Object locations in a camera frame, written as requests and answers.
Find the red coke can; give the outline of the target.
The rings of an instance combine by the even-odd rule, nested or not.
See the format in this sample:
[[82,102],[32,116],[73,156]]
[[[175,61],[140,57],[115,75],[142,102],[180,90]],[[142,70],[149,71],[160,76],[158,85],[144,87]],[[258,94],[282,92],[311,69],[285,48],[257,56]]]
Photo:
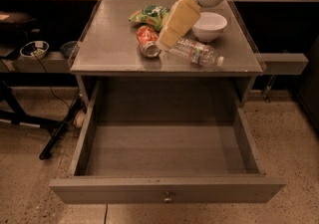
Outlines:
[[158,37],[158,33],[150,26],[143,25],[138,28],[137,39],[143,56],[156,58],[160,54],[160,49],[157,47]]

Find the grey cabinet with top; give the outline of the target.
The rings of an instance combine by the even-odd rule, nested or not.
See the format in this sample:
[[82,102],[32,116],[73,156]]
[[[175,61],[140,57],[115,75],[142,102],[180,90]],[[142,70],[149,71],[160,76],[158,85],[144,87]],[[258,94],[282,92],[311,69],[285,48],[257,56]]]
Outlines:
[[225,32],[212,43],[224,58],[221,66],[200,67],[163,52],[157,59],[139,53],[137,26],[129,16],[146,5],[171,6],[176,0],[101,0],[88,27],[71,72],[81,76],[190,76],[235,77],[239,96],[251,89],[253,78],[263,69],[248,44],[230,2],[211,10],[228,22]]

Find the open grey top drawer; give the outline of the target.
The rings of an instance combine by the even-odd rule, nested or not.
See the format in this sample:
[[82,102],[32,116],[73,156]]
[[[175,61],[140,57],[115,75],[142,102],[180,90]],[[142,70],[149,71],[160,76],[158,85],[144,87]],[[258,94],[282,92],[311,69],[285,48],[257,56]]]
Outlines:
[[226,79],[96,83],[67,177],[68,204],[264,203],[285,185],[267,175]]

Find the metal drawer knob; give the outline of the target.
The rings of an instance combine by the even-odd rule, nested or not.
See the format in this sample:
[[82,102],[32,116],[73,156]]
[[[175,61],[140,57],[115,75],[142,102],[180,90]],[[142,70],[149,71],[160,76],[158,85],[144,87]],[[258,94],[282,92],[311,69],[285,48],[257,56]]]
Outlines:
[[169,191],[167,191],[167,192],[165,193],[163,202],[164,202],[164,203],[172,203],[171,193],[170,193]]

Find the white ceramic bowl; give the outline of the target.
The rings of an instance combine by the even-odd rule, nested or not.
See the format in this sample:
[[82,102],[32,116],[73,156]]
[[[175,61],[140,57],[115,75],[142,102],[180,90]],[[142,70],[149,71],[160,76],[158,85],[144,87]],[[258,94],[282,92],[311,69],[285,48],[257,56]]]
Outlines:
[[201,12],[197,22],[192,26],[193,35],[203,43],[217,39],[227,26],[227,20],[212,12]]

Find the green chip bag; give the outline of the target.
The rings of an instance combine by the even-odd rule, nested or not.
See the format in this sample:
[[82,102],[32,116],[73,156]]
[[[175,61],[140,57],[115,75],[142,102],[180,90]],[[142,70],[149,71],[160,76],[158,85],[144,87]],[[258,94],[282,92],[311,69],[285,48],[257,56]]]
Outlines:
[[133,13],[129,20],[135,23],[142,23],[160,31],[170,9],[163,6],[148,5]]

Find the clear plastic water bottle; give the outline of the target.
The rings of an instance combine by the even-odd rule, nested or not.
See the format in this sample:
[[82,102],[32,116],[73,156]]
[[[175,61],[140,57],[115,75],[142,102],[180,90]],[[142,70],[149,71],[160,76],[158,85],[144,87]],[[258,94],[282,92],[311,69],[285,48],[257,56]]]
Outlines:
[[221,66],[224,62],[211,46],[186,38],[178,40],[168,52],[201,66]]

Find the dark small bowl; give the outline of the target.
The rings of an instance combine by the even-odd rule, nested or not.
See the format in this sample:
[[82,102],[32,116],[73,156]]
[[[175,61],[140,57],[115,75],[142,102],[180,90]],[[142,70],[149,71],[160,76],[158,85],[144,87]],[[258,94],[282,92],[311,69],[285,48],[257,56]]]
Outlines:
[[60,52],[65,58],[70,58],[77,50],[78,50],[77,41],[67,42],[63,44],[60,48]]

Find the black stand legs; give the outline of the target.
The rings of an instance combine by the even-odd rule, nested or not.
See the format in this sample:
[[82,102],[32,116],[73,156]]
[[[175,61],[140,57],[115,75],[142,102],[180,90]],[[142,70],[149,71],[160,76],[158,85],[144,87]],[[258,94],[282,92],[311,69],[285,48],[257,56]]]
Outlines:
[[67,114],[62,120],[32,116],[23,110],[13,96],[12,89],[9,88],[3,80],[0,81],[0,100],[4,101],[11,109],[10,112],[0,111],[1,122],[45,128],[51,134],[50,140],[39,155],[41,160],[51,157],[51,149],[63,134],[67,125],[71,123],[77,111],[83,106],[80,96],[76,95],[75,101],[71,104]]

